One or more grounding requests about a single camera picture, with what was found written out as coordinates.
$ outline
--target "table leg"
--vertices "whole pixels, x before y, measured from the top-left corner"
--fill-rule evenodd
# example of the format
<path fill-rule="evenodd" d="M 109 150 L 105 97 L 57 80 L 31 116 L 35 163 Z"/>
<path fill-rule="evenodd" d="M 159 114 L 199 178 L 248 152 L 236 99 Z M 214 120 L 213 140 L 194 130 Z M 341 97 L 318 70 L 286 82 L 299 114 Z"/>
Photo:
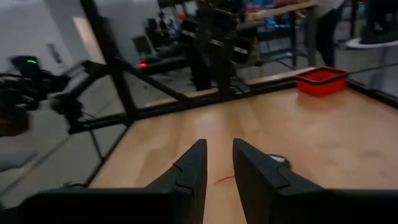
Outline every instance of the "table leg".
<path fill-rule="evenodd" d="M 370 90 L 381 90 L 383 86 L 384 77 L 386 76 L 386 59 L 387 59 L 388 48 L 383 47 L 380 50 L 379 57 L 379 71 L 371 77 L 369 82 Z"/>
<path fill-rule="evenodd" d="M 297 69 L 297 36 L 296 36 L 296 12 L 289 13 L 290 19 L 290 49 L 292 51 L 292 66 Z"/>
<path fill-rule="evenodd" d="M 310 67 L 315 67 L 317 65 L 316 62 L 316 53 L 317 53 L 317 43 L 315 35 L 317 33 L 317 18 L 315 17 L 315 6 L 312 6 L 307 9 L 308 11 L 308 29 L 307 29 L 307 39 L 308 39 L 308 65 Z"/>
<path fill-rule="evenodd" d="M 350 19 L 350 28 L 349 28 L 350 39 L 353 39 L 355 37 L 357 13 L 358 13 L 358 0 L 351 0 L 351 19 Z"/>
<path fill-rule="evenodd" d="M 256 66 L 258 67 L 258 77 L 262 77 L 262 57 L 260 43 L 257 37 L 254 38 L 254 51 L 256 52 Z"/>

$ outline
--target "wooden table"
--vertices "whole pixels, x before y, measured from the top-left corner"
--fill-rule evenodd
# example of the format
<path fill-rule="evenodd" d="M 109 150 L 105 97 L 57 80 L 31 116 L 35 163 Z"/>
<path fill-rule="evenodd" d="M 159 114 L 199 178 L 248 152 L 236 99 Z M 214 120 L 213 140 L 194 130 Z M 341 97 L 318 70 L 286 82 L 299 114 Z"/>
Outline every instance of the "wooden table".
<path fill-rule="evenodd" d="M 91 187 L 144 187 L 205 138 L 204 223 L 242 224 L 235 180 L 220 181 L 234 175 L 234 138 L 287 157 L 294 172 L 323 187 L 396 189 L 397 133 L 398 110 L 356 91 L 315 98 L 295 88 L 282 90 L 137 121 Z"/>
<path fill-rule="evenodd" d="M 256 21 L 256 20 L 265 19 L 265 18 L 268 18 L 271 16 L 279 16 L 279 15 L 288 14 L 289 12 L 292 12 L 292 11 L 308 9 L 313 6 L 316 6 L 317 4 L 318 4 L 317 0 L 309 0 L 307 2 L 303 2 L 303 3 L 299 3 L 299 4 L 293 4 L 293 5 L 279 7 L 279 8 L 275 8 L 275 9 L 267 9 L 267 10 L 263 10 L 263 11 L 252 12 L 248 15 L 248 17 L 251 18 L 252 21 Z"/>
<path fill-rule="evenodd" d="M 349 18 L 349 37 L 353 39 L 355 37 L 356 19 L 358 15 L 358 0 L 351 1 L 351 15 Z"/>

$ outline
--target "gray floor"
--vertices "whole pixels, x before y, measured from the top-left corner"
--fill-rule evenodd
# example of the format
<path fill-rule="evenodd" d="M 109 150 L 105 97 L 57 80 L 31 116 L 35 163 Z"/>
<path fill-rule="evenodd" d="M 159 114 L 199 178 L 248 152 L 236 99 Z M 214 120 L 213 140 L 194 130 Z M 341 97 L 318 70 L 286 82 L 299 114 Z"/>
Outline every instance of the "gray floor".
<path fill-rule="evenodd" d="M 339 32 L 347 33 L 347 25 L 342 24 Z M 397 62 L 398 47 L 389 51 L 389 63 Z M 336 53 L 337 67 L 349 71 L 377 66 L 378 49 L 371 50 L 338 50 Z M 318 64 L 322 60 L 317 55 Z M 307 66 L 305 58 L 299 58 L 298 67 Z M 268 63 L 262 68 L 263 74 L 258 73 L 258 68 L 242 69 L 238 75 L 245 80 L 250 80 L 264 75 L 273 75 L 289 71 L 279 63 Z M 398 67 L 387 69 L 387 78 L 383 89 L 398 96 Z M 171 72 L 172 81 L 158 77 L 161 82 L 177 91 L 187 93 L 193 91 L 188 85 L 189 69 Z M 374 72 L 362 73 L 352 78 L 361 82 L 368 82 L 369 76 Z M 142 81 L 126 75 L 131 87 L 132 95 L 139 107 L 147 102 L 166 98 L 167 95 L 145 85 Z M 102 116 L 122 112 L 122 106 L 116 96 L 116 91 L 109 78 L 104 78 L 90 88 L 81 98 L 85 111 L 95 116 Z M 103 153 L 106 153 L 113 142 L 124 130 L 123 125 L 98 129 L 95 134 Z M 20 136 L 13 138 L 0 138 L 1 153 L 17 150 L 37 150 L 40 152 L 33 161 L 21 169 L 0 173 L 0 201 L 7 207 L 18 205 L 24 198 L 41 190 L 61 187 L 65 182 L 84 182 L 99 163 L 95 154 L 90 135 L 80 133 L 67 135 L 67 125 L 63 118 L 51 111 L 46 103 L 43 107 L 32 113 L 32 129 Z"/>

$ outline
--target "red container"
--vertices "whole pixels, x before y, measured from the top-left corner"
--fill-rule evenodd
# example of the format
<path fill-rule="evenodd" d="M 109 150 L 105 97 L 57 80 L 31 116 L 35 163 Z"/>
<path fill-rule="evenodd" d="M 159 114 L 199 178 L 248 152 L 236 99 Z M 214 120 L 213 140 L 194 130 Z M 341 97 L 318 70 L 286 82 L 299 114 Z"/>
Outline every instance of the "red container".
<path fill-rule="evenodd" d="M 327 96 L 346 88 L 348 72 L 329 67 L 316 68 L 295 77 L 298 90 L 312 96 Z"/>

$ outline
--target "white wall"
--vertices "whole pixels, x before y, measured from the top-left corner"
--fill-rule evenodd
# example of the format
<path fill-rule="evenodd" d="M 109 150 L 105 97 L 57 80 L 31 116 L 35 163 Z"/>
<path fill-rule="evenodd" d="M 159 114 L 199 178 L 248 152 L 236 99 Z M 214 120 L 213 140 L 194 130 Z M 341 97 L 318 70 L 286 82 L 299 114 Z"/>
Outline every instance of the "white wall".
<path fill-rule="evenodd" d="M 71 65 L 72 57 L 43 1 L 30 1 L 0 8 L 0 72 L 10 67 L 7 58 L 12 55 L 35 55 L 42 68 L 58 74 L 59 67 L 47 50 L 53 42 L 64 64 Z"/>
<path fill-rule="evenodd" d="M 198 10 L 197 3 L 195 1 L 186 2 L 188 14 L 195 15 Z"/>
<path fill-rule="evenodd" d="M 95 38 L 93 29 L 91 28 L 87 18 L 74 17 L 73 21 L 76 25 L 79 36 L 83 41 L 83 44 L 85 45 L 85 49 L 88 55 L 90 56 L 89 60 L 96 63 L 106 64 L 104 60 L 104 55 L 101 52 L 101 49 Z"/>
<path fill-rule="evenodd" d="M 142 33 L 132 0 L 96 1 L 99 13 L 109 19 L 116 45 L 127 62 L 137 66 L 138 53 L 131 38 Z"/>
<path fill-rule="evenodd" d="M 73 23 L 73 17 L 85 16 L 80 1 L 45 0 L 45 2 L 74 62 L 88 59 L 88 53 Z M 116 45 L 122 57 L 129 63 L 138 65 L 139 56 L 131 38 L 144 35 L 146 20 L 157 17 L 159 13 L 157 0 L 97 0 L 95 2 L 99 13 L 109 19 Z"/>
<path fill-rule="evenodd" d="M 73 17 L 84 17 L 79 0 L 45 0 L 48 9 L 58 26 L 63 41 L 68 47 L 74 62 L 89 59 L 86 48 L 73 22 Z"/>

